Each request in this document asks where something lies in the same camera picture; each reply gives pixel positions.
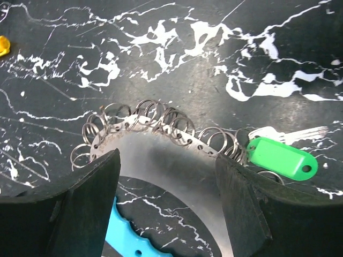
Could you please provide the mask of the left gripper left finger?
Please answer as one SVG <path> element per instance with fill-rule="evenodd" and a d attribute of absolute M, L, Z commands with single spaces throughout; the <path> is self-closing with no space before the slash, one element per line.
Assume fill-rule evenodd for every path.
<path fill-rule="evenodd" d="M 120 176 L 119 150 L 56 182 L 1 197 L 1 256 L 100 256 Z"/>

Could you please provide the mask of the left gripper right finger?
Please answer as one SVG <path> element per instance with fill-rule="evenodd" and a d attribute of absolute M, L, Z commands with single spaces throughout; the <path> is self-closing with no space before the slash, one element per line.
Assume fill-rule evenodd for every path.
<path fill-rule="evenodd" d="M 215 176 L 235 256 L 342 256 L 342 201 L 283 186 L 219 156 Z"/>

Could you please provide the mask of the blue organizer handle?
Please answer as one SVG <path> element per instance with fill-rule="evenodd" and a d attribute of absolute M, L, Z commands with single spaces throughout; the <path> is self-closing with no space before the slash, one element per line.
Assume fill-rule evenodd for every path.
<path fill-rule="evenodd" d="M 172 257 L 156 249 L 151 242 L 139 236 L 132 229 L 130 222 L 121 216 L 114 198 L 107 227 L 105 241 L 123 257 Z"/>

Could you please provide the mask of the metal key organizer with rings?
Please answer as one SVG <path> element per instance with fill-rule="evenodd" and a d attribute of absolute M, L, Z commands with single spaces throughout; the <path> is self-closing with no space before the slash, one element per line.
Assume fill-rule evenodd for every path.
<path fill-rule="evenodd" d="M 173 256 L 235 256 L 215 176 L 219 156 L 247 168 L 247 152 L 233 134 L 217 127 L 197 133 L 185 114 L 149 99 L 135 108 L 101 107 L 81 134 L 70 155 L 73 169 L 119 150 L 116 207 L 139 236 Z M 253 172 L 282 184 L 273 172 Z"/>

